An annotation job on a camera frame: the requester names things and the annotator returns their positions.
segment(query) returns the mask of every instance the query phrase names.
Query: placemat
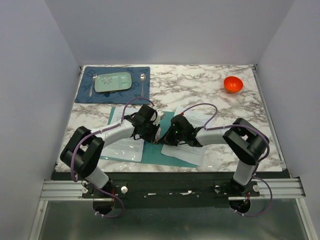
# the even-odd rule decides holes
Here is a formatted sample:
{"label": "placemat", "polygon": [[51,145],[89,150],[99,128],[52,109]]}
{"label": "placemat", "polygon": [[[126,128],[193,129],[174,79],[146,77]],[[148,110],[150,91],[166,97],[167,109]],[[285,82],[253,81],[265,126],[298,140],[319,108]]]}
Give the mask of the placemat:
{"label": "placemat", "polygon": [[[114,74],[128,72],[131,75],[132,86],[127,90],[116,92],[96,92],[95,88],[92,89],[92,95],[89,96],[90,89],[93,83],[94,74]],[[75,103],[81,104],[126,104],[131,99],[141,96],[142,82],[140,75],[144,73],[146,81],[144,86],[144,97],[150,97],[150,67],[102,67],[102,66],[87,66],[80,82],[78,93],[74,100]],[[138,99],[132,104],[148,104],[147,100]]]}

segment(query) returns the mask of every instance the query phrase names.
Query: blue placemat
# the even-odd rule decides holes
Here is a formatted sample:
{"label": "blue placemat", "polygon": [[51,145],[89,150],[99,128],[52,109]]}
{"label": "blue placemat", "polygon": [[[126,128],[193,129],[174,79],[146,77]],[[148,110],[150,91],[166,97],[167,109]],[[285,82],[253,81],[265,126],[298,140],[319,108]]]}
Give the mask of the blue placemat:
{"label": "blue placemat", "polygon": [[[93,83],[94,74],[114,74],[128,72],[131,74],[132,86],[128,90],[116,91],[112,93],[96,92],[92,90],[92,95],[89,96],[90,88]],[[102,66],[87,66],[81,79],[78,93],[74,100],[75,103],[81,104],[126,104],[131,99],[141,96],[142,83],[140,75],[144,73],[146,81],[144,82],[144,97],[149,99],[150,93],[150,67],[102,67]],[[148,104],[149,102],[143,99],[134,101],[132,104]]]}
{"label": "blue placemat", "polygon": [[[112,116],[114,115],[115,108],[113,107],[110,112],[110,117],[108,124],[110,124]],[[164,118],[160,121],[160,137],[165,135],[167,130],[170,127],[171,124],[171,119],[174,117],[175,113],[172,111],[165,111],[165,116]],[[142,160],[141,164],[156,164],[156,165],[166,165],[166,166],[175,166],[175,167],[186,167],[186,168],[196,168],[197,165],[191,164],[186,161],[182,161],[178,158],[172,157],[172,156],[166,156],[161,153],[163,144],[152,144],[149,142],[144,141],[143,145],[143,152],[142,152]],[[136,161],[128,161],[128,160],[123,160],[120,158],[110,158],[108,156],[100,156],[101,160],[118,160],[122,162],[133,162],[136,163]]]}

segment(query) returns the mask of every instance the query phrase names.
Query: white marble surface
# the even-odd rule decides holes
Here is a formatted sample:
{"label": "white marble surface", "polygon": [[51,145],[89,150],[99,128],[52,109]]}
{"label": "white marble surface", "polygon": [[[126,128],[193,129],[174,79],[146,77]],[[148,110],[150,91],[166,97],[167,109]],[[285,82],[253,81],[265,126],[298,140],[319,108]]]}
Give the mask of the white marble surface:
{"label": "white marble surface", "polygon": [[[150,67],[150,100],[155,108],[174,112],[176,107],[190,107],[198,103],[215,104],[219,112],[212,126],[232,124],[244,118],[270,139],[270,154],[259,165],[258,171],[278,172],[280,157],[271,134],[265,109],[250,66],[244,65],[95,65],[96,67]],[[236,76],[244,87],[240,93],[230,94],[224,90],[224,79]],[[80,126],[99,128],[108,124],[109,114],[116,104],[74,103],[62,148],[75,129]],[[209,106],[199,106],[196,111],[208,115],[214,113]],[[120,162],[100,159],[98,166],[105,172],[234,172],[238,158],[226,144],[207,146],[203,166],[198,168]],[[70,168],[61,160],[58,172],[69,172]]]}

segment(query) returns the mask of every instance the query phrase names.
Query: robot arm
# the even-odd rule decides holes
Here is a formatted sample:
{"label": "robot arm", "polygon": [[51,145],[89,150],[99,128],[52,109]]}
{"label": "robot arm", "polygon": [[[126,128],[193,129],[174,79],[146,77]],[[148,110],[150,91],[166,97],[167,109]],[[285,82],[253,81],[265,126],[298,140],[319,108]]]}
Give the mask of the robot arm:
{"label": "robot arm", "polygon": [[182,114],[179,114],[172,118],[169,130],[159,143],[177,146],[180,142],[185,142],[191,147],[228,144],[239,158],[232,184],[243,192],[251,181],[258,160],[267,145],[263,138],[253,131],[257,129],[243,118],[238,118],[233,126],[215,130],[206,130],[203,127],[194,128]]}
{"label": "robot arm", "polygon": [[[118,140],[134,137],[138,135],[147,142],[155,142],[156,134],[160,127],[159,122],[164,117],[164,113],[154,110],[148,105],[143,105],[140,110],[132,115],[126,115],[122,122],[108,125],[110,130],[93,135],[86,139],[82,145],[87,146],[86,150],[81,148],[75,154],[74,170],[82,178],[88,180],[99,189],[104,189],[109,182],[109,177],[97,166],[101,151],[106,146]],[[91,131],[84,126],[76,129],[69,142],[63,149],[60,159],[71,167],[72,156],[78,143]]]}

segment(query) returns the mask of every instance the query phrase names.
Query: cable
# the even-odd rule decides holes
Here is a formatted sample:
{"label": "cable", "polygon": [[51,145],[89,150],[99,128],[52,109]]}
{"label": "cable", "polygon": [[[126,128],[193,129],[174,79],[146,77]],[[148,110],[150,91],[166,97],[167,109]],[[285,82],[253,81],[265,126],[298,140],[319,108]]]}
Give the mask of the cable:
{"label": "cable", "polygon": [[220,130],[220,129],[229,129],[229,128],[244,128],[244,129],[249,129],[251,131],[254,131],[256,134],[258,134],[262,140],[264,141],[265,145],[266,145],[266,153],[263,157],[261,157],[258,160],[258,163],[260,163],[263,159],[265,159],[269,153],[270,153],[270,146],[269,146],[269,142],[267,141],[266,137],[263,135],[262,132],[260,132],[259,130],[251,127],[251,126],[246,126],[246,125],[242,125],[242,124],[231,124],[231,125],[227,125],[227,126],[216,126],[216,127],[211,127],[211,128],[207,128],[207,131],[212,131],[212,130]]}
{"label": "cable", "polygon": [[105,195],[108,195],[108,196],[110,196],[110,197],[112,197],[112,198],[114,198],[114,199],[117,199],[117,200],[119,201],[119,203],[121,204],[121,212],[118,213],[118,214],[116,214],[116,215],[107,215],[107,214],[104,215],[104,214],[99,213],[99,212],[96,211],[95,209],[93,209],[94,214],[99,215],[99,216],[101,216],[101,217],[103,217],[103,218],[114,219],[114,218],[120,217],[120,216],[125,212],[124,202],[123,202],[118,196],[116,196],[116,195],[114,195],[114,194],[112,194],[112,193],[109,193],[109,192],[107,192],[107,191],[104,191],[104,190],[102,190],[102,189],[100,189],[100,188],[98,188],[98,187],[96,187],[96,186],[94,186],[94,185],[93,185],[93,187],[94,187],[96,190],[98,190],[99,192],[101,192],[101,193],[103,193],[103,194],[105,194]]}
{"label": "cable", "polygon": [[258,217],[258,216],[266,213],[266,212],[270,209],[271,204],[272,204],[273,199],[274,199],[273,194],[272,194],[272,191],[271,191],[271,187],[269,186],[269,184],[268,184],[265,180],[263,180],[263,179],[260,178],[260,177],[256,177],[256,176],[253,176],[252,178],[262,181],[262,182],[267,186],[267,188],[269,189],[269,192],[270,192],[270,201],[269,201],[268,205],[266,206],[266,208],[265,208],[264,210],[262,210],[261,212],[258,212],[258,213],[254,213],[254,214],[244,214],[244,213],[235,211],[235,213],[239,214],[239,215],[242,216],[242,217]]}
{"label": "cable", "polygon": [[193,106],[188,107],[187,109],[185,109],[185,110],[182,112],[182,114],[184,114],[186,111],[188,111],[188,110],[190,110],[190,109],[192,109],[192,108],[194,108],[194,107],[200,106],[200,105],[209,105],[209,106],[212,106],[212,107],[215,108],[215,113],[213,114],[213,116],[210,117],[209,120],[206,121],[205,124],[203,125],[204,130],[208,130],[208,129],[207,129],[207,124],[208,124],[208,123],[217,115],[217,113],[218,113],[218,108],[217,108],[215,105],[213,105],[213,104],[211,104],[211,103],[198,103],[198,104],[196,104],[196,105],[193,105]]}
{"label": "cable", "polygon": [[116,127],[120,126],[120,123],[116,124],[116,125],[113,125],[113,126],[109,126],[109,127],[106,127],[102,130],[99,130],[99,131],[95,131],[95,132],[92,132],[90,133],[89,135],[85,136],[84,138],[82,138],[80,140],[80,142],[76,145],[74,151],[73,151],[73,154],[72,154],[72,158],[71,158],[71,163],[70,163],[70,174],[71,174],[71,178],[72,180],[76,183],[78,182],[78,175],[75,175],[75,159],[76,159],[76,155],[77,155],[77,152],[81,146],[81,144],[87,140],[88,138],[96,135],[96,134],[100,134],[100,133],[103,133],[105,131],[108,131],[108,130],[111,130],[111,129],[115,129]]}
{"label": "cable", "polygon": [[249,192],[247,191],[247,192],[246,192],[246,200],[244,201],[244,203],[247,204],[249,201],[250,201],[250,194],[249,194]]}
{"label": "cable", "polygon": [[149,99],[147,99],[147,98],[144,98],[144,97],[136,97],[136,98],[134,98],[134,99],[131,99],[130,101],[128,101],[128,102],[124,105],[124,108],[123,108],[123,111],[122,111],[122,116],[121,116],[121,123],[124,121],[125,112],[126,112],[126,108],[128,107],[128,105],[129,105],[131,102],[133,102],[133,101],[135,101],[135,100],[138,100],[138,99],[147,100],[149,103],[152,104],[152,106],[155,105],[151,100],[149,100]]}

